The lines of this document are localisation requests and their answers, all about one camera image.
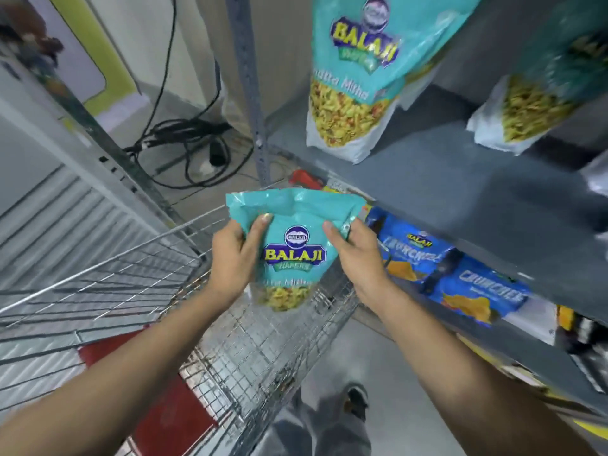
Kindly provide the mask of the person's left hand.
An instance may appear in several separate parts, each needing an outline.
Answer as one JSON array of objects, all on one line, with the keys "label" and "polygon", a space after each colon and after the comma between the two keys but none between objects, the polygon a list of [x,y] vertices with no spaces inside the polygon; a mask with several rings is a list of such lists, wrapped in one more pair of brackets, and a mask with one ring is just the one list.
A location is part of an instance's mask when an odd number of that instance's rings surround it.
[{"label": "person's left hand", "polygon": [[231,306],[254,277],[259,249],[242,249],[245,231],[230,219],[212,239],[212,265],[205,293],[221,305]]}]

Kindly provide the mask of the person's right hand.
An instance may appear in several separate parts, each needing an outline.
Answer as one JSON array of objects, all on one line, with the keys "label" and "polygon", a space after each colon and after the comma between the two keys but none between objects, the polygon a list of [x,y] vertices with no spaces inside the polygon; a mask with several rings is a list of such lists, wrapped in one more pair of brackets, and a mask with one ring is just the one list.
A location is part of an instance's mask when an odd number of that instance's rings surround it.
[{"label": "person's right hand", "polygon": [[395,285],[384,269],[376,234],[356,218],[347,240],[352,250],[339,254],[340,265],[361,302],[381,315]]}]

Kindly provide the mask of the small teal snack packet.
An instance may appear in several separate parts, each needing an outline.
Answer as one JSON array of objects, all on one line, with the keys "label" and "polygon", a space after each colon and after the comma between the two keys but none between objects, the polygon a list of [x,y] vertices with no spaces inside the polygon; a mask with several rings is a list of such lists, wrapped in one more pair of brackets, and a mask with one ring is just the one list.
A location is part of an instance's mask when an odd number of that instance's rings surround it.
[{"label": "small teal snack packet", "polygon": [[347,238],[366,201],[352,193],[291,187],[229,193],[225,206],[246,233],[259,216],[272,215],[260,245],[254,290],[260,304],[285,312],[308,300],[338,257],[323,223]]}]

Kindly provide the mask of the person's left forearm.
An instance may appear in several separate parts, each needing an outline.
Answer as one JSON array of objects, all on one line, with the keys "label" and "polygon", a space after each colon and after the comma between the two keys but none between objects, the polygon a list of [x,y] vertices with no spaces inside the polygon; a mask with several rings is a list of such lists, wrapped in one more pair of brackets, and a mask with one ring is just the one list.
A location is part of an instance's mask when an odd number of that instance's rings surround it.
[{"label": "person's left forearm", "polygon": [[227,309],[202,292],[0,426],[0,456],[113,456]]}]

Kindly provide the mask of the person's right forearm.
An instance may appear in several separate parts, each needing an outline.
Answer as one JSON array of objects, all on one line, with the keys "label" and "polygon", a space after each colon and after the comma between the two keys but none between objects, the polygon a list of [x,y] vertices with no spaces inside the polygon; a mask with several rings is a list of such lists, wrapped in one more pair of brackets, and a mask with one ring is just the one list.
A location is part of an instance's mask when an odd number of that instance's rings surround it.
[{"label": "person's right forearm", "polygon": [[355,285],[467,456],[598,456],[564,420],[389,280]]}]

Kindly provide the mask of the red packet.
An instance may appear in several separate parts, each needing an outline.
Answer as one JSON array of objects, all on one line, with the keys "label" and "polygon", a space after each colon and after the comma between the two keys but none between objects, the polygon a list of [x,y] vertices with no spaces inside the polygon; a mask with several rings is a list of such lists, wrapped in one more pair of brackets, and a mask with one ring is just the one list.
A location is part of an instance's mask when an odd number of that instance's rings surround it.
[{"label": "red packet", "polygon": [[304,169],[294,170],[290,174],[288,182],[292,187],[302,187],[310,190],[323,190],[325,186],[322,179],[312,175]]}]

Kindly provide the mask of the blue chips packet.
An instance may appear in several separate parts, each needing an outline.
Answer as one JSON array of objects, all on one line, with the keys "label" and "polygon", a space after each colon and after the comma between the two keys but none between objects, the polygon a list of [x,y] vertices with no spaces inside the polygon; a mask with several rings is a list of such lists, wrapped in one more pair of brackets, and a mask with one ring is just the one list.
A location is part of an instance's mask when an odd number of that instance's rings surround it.
[{"label": "blue chips packet", "polygon": [[399,217],[374,206],[365,223],[376,232],[381,256],[390,275],[400,280],[422,283],[454,246]]},{"label": "blue chips packet", "polygon": [[516,312],[530,296],[526,284],[465,255],[451,273],[438,280],[428,297],[453,312],[490,326]]}]

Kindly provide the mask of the black power adapter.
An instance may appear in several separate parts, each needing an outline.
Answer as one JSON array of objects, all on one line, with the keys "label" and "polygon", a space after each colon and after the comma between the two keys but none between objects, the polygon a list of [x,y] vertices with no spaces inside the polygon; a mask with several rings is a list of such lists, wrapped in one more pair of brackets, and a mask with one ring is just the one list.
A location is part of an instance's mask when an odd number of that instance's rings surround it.
[{"label": "black power adapter", "polygon": [[230,163],[230,153],[222,137],[209,142],[209,163],[213,168],[224,168]]}]

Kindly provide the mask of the grey metal shelf rack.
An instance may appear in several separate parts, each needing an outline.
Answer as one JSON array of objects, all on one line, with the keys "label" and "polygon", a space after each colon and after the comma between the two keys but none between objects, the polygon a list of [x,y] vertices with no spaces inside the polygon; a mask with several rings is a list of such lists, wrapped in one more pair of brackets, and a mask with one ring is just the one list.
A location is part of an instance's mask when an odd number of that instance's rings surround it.
[{"label": "grey metal shelf rack", "polygon": [[379,151],[352,165],[305,145],[306,93],[264,119],[250,0],[224,0],[253,133],[255,165],[270,185],[269,156],[357,187],[382,207],[537,294],[608,324],[608,260],[597,234],[608,227],[608,198],[582,176],[547,159],[485,149],[465,130],[471,106],[437,86],[399,112]]}]

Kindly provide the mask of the person's black shoe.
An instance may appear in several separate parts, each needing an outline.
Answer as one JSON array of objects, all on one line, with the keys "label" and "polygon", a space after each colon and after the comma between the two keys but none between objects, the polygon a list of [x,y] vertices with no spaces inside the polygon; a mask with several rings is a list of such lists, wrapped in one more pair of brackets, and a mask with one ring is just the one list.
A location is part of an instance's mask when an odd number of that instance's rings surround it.
[{"label": "person's black shoe", "polygon": [[365,387],[360,383],[351,383],[346,386],[343,411],[351,414],[361,422],[367,420],[369,398]]}]

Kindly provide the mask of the large teal snack packet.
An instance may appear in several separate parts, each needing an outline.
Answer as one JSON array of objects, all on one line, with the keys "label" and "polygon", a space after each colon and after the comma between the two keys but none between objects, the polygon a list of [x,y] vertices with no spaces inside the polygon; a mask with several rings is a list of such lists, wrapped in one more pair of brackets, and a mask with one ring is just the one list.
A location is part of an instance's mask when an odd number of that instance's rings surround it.
[{"label": "large teal snack packet", "polygon": [[608,92],[608,0],[565,0],[528,39],[466,129],[490,149],[523,153]]},{"label": "large teal snack packet", "polygon": [[429,85],[482,0],[313,0],[306,145],[352,164]]}]

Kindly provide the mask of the person's grey trouser leg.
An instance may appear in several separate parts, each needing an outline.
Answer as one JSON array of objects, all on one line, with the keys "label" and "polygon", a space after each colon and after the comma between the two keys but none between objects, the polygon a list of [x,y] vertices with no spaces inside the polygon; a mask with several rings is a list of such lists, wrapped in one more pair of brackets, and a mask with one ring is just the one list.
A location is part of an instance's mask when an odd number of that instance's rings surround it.
[{"label": "person's grey trouser leg", "polygon": [[319,410],[291,402],[270,425],[257,456],[371,456],[367,407],[338,396]]}]

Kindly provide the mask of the red cart panel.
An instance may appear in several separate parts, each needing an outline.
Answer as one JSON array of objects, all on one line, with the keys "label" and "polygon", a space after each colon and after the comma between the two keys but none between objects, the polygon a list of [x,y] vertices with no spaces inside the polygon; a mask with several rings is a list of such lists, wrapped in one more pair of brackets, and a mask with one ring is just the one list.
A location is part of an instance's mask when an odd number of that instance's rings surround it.
[{"label": "red cart panel", "polygon": [[125,456],[191,456],[219,428],[180,373],[125,441]]}]

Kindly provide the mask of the yellow black packet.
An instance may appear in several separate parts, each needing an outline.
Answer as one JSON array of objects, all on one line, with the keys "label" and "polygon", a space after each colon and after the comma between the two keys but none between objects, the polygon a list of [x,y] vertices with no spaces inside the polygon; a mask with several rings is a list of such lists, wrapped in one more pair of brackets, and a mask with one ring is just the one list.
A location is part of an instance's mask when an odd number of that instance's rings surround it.
[{"label": "yellow black packet", "polygon": [[557,319],[556,344],[592,388],[608,396],[608,327],[562,305],[557,308]]}]

